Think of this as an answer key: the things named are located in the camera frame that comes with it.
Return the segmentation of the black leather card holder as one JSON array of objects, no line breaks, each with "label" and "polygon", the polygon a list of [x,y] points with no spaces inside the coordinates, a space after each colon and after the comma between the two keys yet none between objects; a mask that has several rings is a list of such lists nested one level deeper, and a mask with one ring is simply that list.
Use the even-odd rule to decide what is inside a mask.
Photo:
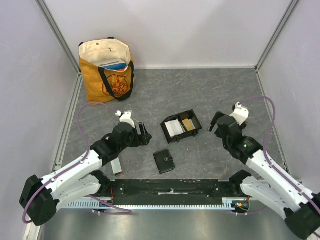
[{"label": "black leather card holder", "polygon": [[158,172],[164,174],[175,169],[175,163],[168,149],[164,149],[153,154]]}]

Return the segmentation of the black plastic card bin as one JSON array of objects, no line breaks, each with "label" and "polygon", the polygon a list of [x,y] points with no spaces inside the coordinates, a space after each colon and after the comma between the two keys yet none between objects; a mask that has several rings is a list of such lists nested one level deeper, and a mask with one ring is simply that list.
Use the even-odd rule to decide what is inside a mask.
[{"label": "black plastic card bin", "polygon": [[[195,126],[195,130],[187,131],[187,129],[185,128],[185,126],[182,123],[182,121],[184,119],[192,120],[192,122],[193,122],[193,124]],[[165,122],[173,121],[173,120],[178,120],[179,121],[179,123],[181,124],[181,126],[184,129],[184,133],[181,134],[181,135],[177,135],[177,136],[174,136],[173,138],[171,138],[169,133],[168,133],[168,130],[167,130],[166,126],[165,126]],[[189,138],[189,137],[195,137],[199,133],[199,131],[202,129],[202,125],[201,125],[200,121],[198,120],[198,118],[197,118],[197,116],[196,116],[196,114],[195,114],[193,109],[187,110],[187,111],[184,111],[184,112],[181,112],[181,113],[178,113],[178,114],[175,114],[175,115],[167,117],[160,124],[160,126],[161,126],[161,128],[163,130],[163,133],[165,135],[165,138],[166,138],[168,144],[174,143],[174,142],[180,142],[181,140]]]}]

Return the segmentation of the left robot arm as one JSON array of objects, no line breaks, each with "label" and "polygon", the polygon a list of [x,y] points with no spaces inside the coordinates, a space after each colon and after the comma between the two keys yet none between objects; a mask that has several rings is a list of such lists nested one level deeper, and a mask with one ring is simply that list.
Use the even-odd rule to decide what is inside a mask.
[{"label": "left robot arm", "polygon": [[110,192],[109,179],[99,169],[117,159],[126,148],[147,146],[151,139],[143,123],[132,126],[120,122],[65,167],[43,177],[30,176],[19,199],[22,221],[41,226],[77,199],[94,194],[106,196]]}]

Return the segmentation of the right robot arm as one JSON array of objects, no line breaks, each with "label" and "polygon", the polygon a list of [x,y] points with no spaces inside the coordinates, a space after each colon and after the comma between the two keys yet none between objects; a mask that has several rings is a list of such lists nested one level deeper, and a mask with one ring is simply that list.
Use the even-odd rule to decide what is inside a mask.
[{"label": "right robot arm", "polygon": [[276,212],[296,237],[306,240],[320,228],[320,195],[281,168],[254,138],[243,135],[247,118],[247,113],[226,115],[218,111],[208,130],[216,127],[215,135],[222,140],[223,148],[258,173],[267,185],[240,171],[236,176],[242,179],[232,181],[229,191],[235,197],[245,194],[257,199]]}]

